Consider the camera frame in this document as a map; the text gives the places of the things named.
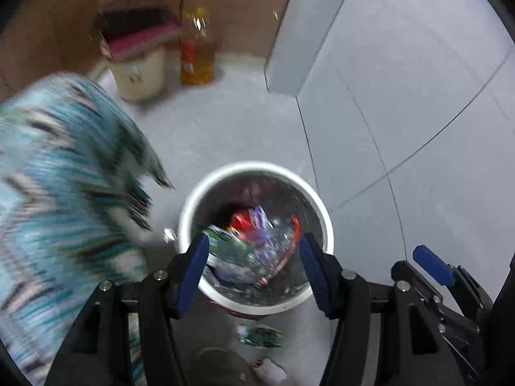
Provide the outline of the zigzag patterned blue cloth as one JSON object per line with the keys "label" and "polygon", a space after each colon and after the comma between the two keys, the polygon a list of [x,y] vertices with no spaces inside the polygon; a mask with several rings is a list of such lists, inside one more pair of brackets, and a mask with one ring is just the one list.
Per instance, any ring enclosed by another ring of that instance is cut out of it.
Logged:
{"label": "zigzag patterned blue cloth", "polygon": [[1,105],[1,340],[23,379],[45,382],[98,284],[147,276],[139,236],[169,180],[147,138],[92,80],[69,72]]}

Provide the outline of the beige trash bucket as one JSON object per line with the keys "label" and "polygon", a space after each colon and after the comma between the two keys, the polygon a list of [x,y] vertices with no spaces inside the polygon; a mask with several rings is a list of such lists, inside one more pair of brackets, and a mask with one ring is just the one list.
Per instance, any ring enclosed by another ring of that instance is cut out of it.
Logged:
{"label": "beige trash bucket", "polygon": [[163,44],[136,44],[113,51],[102,43],[100,51],[124,100],[147,101],[162,91],[166,77],[166,49]]}

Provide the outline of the cooking oil bottle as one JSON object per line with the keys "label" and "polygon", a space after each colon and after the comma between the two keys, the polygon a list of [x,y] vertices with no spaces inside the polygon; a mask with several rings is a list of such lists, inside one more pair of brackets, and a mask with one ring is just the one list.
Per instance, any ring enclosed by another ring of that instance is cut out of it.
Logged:
{"label": "cooking oil bottle", "polygon": [[181,82],[202,86],[214,80],[217,39],[205,7],[184,12],[180,38]]}

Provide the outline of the green wrapper on floor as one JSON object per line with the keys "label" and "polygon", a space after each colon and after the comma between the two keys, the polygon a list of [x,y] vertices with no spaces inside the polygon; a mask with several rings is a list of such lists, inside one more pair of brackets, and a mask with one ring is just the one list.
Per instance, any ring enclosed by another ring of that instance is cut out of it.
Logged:
{"label": "green wrapper on floor", "polygon": [[261,349],[277,349],[282,347],[284,334],[265,325],[238,325],[238,340],[248,346]]}

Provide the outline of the white rimmed trash bin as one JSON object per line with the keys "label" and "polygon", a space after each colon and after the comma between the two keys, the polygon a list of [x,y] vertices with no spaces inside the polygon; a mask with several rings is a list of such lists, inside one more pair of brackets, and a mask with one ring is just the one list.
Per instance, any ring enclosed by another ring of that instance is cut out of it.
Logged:
{"label": "white rimmed trash bin", "polygon": [[299,253],[303,235],[312,234],[324,253],[334,251],[332,221],[315,190],[263,161],[223,166],[196,184],[179,217],[180,251],[198,234],[210,244],[199,289],[224,311],[251,320],[311,296]]}

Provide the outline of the clear plastic bag red strip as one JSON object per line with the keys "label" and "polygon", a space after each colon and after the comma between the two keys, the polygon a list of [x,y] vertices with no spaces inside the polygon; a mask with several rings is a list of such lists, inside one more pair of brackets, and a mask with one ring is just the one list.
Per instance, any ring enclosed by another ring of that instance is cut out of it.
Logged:
{"label": "clear plastic bag red strip", "polygon": [[258,239],[244,242],[248,248],[250,274],[245,284],[266,286],[287,265],[296,251],[301,226],[295,214],[269,220],[265,213],[253,213]]}

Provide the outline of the red snack wrapper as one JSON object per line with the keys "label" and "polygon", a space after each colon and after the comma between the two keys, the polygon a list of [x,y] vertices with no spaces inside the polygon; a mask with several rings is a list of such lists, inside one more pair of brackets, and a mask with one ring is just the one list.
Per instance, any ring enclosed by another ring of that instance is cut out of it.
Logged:
{"label": "red snack wrapper", "polygon": [[237,211],[232,215],[228,231],[240,241],[254,242],[258,240],[258,229],[254,224],[252,209]]}

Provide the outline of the maroon dustpan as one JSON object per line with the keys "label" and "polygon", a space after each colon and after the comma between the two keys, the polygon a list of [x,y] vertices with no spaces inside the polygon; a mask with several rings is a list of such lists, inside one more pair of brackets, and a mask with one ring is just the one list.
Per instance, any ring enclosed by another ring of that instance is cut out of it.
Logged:
{"label": "maroon dustpan", "polygon": [[178,38],[181,32],[180,24],[168,22],[114,39],[110,43],[103,41],[102,44],[108,59],[123,62],[137,58]]}

